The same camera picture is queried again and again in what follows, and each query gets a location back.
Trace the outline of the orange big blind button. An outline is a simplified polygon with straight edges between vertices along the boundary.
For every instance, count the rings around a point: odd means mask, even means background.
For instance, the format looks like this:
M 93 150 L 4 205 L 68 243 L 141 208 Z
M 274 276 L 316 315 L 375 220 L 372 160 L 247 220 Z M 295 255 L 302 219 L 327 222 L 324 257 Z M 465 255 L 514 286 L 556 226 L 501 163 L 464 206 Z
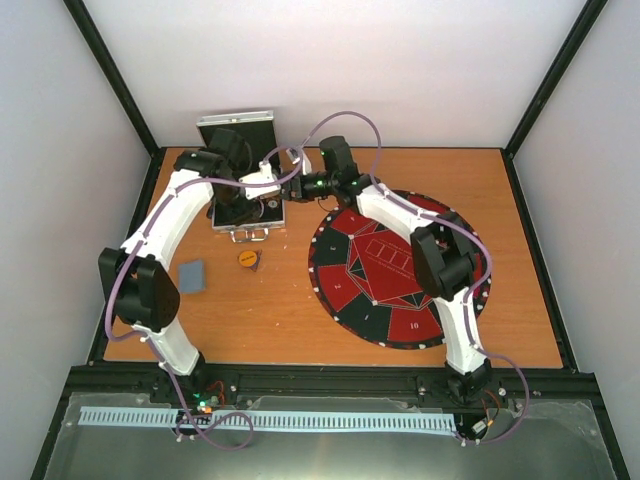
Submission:
M 249 268 L 249 265 L 250 265 L 249 256 L 251 255 L 251 251 L 253 251 L 253 250 L 245 250 L 245 251 L 240 252 L 239 255 L 238 255 L 238 263 L 243 268 Z

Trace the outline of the round red black poker mat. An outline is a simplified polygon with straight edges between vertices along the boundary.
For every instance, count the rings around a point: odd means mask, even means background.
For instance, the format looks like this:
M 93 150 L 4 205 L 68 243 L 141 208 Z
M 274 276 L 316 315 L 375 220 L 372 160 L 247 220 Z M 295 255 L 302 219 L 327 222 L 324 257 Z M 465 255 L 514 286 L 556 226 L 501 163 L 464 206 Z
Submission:
M 355 336 L 401 350 L 444 343 L 436 305 L 414 277 L 409 244 L 382 224 L 351 209 L 328 212 L 311 238 L 308 269 L 330 318 Z

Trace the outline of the aluminium poker chip case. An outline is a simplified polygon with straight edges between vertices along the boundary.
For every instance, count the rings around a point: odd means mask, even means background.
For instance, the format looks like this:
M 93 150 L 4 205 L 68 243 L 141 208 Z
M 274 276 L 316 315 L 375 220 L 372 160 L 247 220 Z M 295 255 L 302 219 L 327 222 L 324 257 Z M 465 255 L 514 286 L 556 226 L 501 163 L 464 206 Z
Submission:
M 259 163 L 277 146 L 271 110 L 208 115 L 196 123 L 206 151 L 227 159 L 225 176 L 235 181 L 258 173 Z M 248 199 L 241 189 L 214 185 L 207 211 L 212 230 L 235 243 L 261 242 L 271 229 L 285 225 L 281 201 L 272 196 Z

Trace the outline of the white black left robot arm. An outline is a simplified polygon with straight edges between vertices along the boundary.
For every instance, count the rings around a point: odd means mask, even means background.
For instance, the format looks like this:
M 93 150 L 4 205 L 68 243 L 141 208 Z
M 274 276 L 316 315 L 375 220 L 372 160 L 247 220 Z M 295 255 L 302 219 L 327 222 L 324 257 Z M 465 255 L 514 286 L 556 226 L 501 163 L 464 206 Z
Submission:
M 208 145 L 178 156 L 165 191 L 138 229 L 98 259 L 105 295 L 104 331 L 119 341 L 113 323 L 147 343 L 159 366 L 175 374 L 172 388 L 186 402 L 201 400 L 208 378 L 197 370 L 204 359 L 178 318 L 180 293 L 169 275 L 175 251 L 205 207 L 222 206 L 224 219 L 241 225 L 259 218 L 263 206 L 239 185 L 252 165 L 252 149 L 237 132 L 219 128 Z

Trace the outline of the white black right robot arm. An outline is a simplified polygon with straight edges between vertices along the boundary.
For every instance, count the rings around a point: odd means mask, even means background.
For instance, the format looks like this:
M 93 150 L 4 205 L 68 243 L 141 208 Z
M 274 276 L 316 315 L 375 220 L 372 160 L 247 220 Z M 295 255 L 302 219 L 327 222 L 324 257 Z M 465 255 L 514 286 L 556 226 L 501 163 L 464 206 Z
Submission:
M 334 197 L 309 248 L 310 278 L 325 309 L 347 330 L 383 346 L 446 345 L 444 388 L 457 404 L 489 383 L 491 362 L 476 313 L 486 301 L 491 259 L 456 212 L 433 211 L 359 170 L 342 136 L 320 143 L 314 172 L 300 148 L 287 151 L 286 200 Z

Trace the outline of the grey card deck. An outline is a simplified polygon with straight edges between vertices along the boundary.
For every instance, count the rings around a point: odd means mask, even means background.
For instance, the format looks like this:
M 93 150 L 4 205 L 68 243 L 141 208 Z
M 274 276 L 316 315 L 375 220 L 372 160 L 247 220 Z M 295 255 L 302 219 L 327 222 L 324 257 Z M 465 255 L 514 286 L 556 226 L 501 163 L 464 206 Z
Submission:
M 196 294 L 206 289 L 205 267 L 201 259 L 178 266 L 178 288 L 181 294 Z

